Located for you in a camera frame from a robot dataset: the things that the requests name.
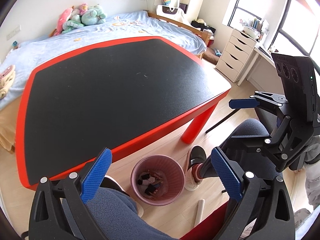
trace wooden headboard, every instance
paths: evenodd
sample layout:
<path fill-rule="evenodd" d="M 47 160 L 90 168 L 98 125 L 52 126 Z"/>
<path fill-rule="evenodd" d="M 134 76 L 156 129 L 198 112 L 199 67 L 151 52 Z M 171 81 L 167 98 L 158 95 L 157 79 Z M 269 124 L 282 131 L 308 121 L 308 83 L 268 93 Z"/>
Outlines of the wooden headboard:
<path fill-rule="evenodd" d="M 203 32 L 202 32 L 200 30 L 197 30 L 196 28 L 190 27 L 190 26 L 185 25 L 185 24 L 183 24 L 181 22 L 177 22 L 175 20 L 172 20 L 172 19 L 169 19 L 169 18 L 166 18 L 166 17 L 163 17 L 163 16 L 156 15 L 155 13 L 148 12 L 148 16 L 152 17 L 152 18 L 155 18 L 155 19 L 158 19 L 158 20 L 163 20 L 163 21 L 168 22 L 168 23 L 172 23 L 174 25 L 177 25 L 178 27 L 181 27 L 181 28 L 184 28 L 186 30 L 189 30 L 192 33 L 194 33 L 195 35 L 199 36 L 204 41 L 204 43 L 206 45 L 208 45 L 208 43 L 209 43 L 209 40 L 210 40 L 210 37 L 211 37 L 212 33 L 209 32 L 208 30 L 203 30 Z M 203 53 L 200 54 L 200 55 L 197 55 L 197 57 L 199 57 L 201 59 L 202 55 L 203 55 Z"/>

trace pink trash bin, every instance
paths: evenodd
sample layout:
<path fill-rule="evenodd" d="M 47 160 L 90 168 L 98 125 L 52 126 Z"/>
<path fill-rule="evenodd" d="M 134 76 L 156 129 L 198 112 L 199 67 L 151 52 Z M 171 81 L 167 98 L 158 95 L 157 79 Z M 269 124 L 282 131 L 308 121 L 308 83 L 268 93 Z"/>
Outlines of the pink trash bin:
<path fill-rule="evenodd" d="M 137 180 L 139 175 L 147 170 L 162 171 L 168 181 L 168 192 L 159 198 L 146 198 L 139 189 Z M 131 173 L 131 187 L 137 197 L 143 202 L 152 206 L 165 206 L 177 199 L 184 188 L 184 172 L 179 163 L 166 155 L 151 155 L 140 160 Z"/>

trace red table leg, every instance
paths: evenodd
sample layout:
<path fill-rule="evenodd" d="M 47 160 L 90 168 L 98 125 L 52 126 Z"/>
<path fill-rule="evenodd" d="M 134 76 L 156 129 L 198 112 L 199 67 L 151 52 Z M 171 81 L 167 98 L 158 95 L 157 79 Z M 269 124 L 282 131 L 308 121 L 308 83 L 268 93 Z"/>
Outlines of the red table leg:
<path fill-rule="evenodd" d="M 217 105 L 210 107 L 208 110 L 204 111 L 202 114 L 198 115 L 193 119 L 188 128 L 184 131 L 181 136 L 181 140 L 187 144 L 193 143 L 201 129 L 204 127 L 205 123 L 211 116 L 212 112 L 216 108 Z"/>

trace black window frame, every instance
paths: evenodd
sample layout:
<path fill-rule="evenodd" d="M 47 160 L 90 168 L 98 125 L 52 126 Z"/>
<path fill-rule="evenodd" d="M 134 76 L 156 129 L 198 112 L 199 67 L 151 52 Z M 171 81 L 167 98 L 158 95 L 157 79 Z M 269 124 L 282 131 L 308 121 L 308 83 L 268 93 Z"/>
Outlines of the black window frame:
<path fill-rule="evenodd" d="M 283 27 L 283 25 L 284 25 L 284 22 L 285 22 L 285 20 L 287 19 L 287 15 L 288 15 L 288 11 L 289 11 L 289 8 L 290 8 L 290 5 L 291 5 L 291 1 L 292 1 L 292 0 L 288 0 L 288 1 L 287 1 L 287 5 L 285 6 L 284 14 L 283 14 L 283 16 L 282 16 L 282 19 L 281 19 L 281 22 L 280 22 L 280 24 L 279 24 L 279 27 L 278 27 L 278 29 L 277 29 L 277 31 L 276 31 L 276 34 L 275 34 L 275 36 L 273 37 L 273 40 L 272 40 L 272 42 L 271 42 L 271 44 L 270 44 L 270 46 L 269 46 L 269 49 L 271 48 L 271 46 L 272 46 L 273 43 L 275 42 L 278 34 L 280 33 L 280 34 L 282 34 L 289 42 L 291 42 L 303 55 L 310 57 L 310 54 L 312 53 L 312 50 L 313 50 L 313 48 L 314 48 L 314 46 L 315 46 L 315 44 L 316 44 L 316 40 L 317 40 L 317 38 L 318 38 L 318 36 L 319 36 L 320 25 L 319 25 L 319 27 L 318 27 L 318 32 L 317 32 L 317 35 L 316 35 L 315 40 L 314 40 L 314 42 L 313 42 L 313 45 L 312 45 L 312 47 L 311 47 L 311 50 L 310 50 L 310 52 L 307 52 L 294 38 L 292 38 L 288 33 L 286 33 L 286 32 L 282 29 L 282 27 Z"/>
<path fill-rule="evenodd" d="M 262 20 L 262 19 L 261 19 L 261 17 L 259 17 L 259 16 L 255 15 L 255 14 L 253 14 L 253 13 L 251 13 L 251 12 L 249 12 L 249 11 L 247 11 L 247 10 L 245 10 L 245 9 L 241 8 L 241 7 L 239 7 L 239 6 L 238 6 L 238 3 L 239 3 L 239 0 L 237 0 L 237 1 L 236 1 L 236 4 L 235 4 L 235 6 L 234 6 L 234 8 L 233 8 L 233 11 L 232 11 L 231 17 L 230 17 L 230 19 L 229 19 L 229 21 L 228 21 L 228 26 L 229 26 L 229 27 L 233 28 L 232 26 L 230 26 L 230 24 L 231 24 L 232 19 L 233 19 L 234 15 L 235 15 L 236 9 L 242 10 L 242 11 L 244 11 L 244 12 L 246 12 L 246 13 L 248 13 L 248 14 L 250 14 L 250 15 L 254 16 L 254 17 L 256 17 L 259 21 L 261 21 L 261 20 Z"/>

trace black tabletop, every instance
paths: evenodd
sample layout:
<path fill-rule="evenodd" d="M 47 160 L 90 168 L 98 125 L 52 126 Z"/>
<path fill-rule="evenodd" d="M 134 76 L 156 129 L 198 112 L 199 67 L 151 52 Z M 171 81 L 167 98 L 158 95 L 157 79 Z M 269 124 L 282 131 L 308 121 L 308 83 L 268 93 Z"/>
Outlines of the black tabletop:
<path fill-rule="evenodd" d="M 113 149 L 217 94 L 159 39 L 91 49 L 36 73 L 24 130 L 30 185 Z"/>

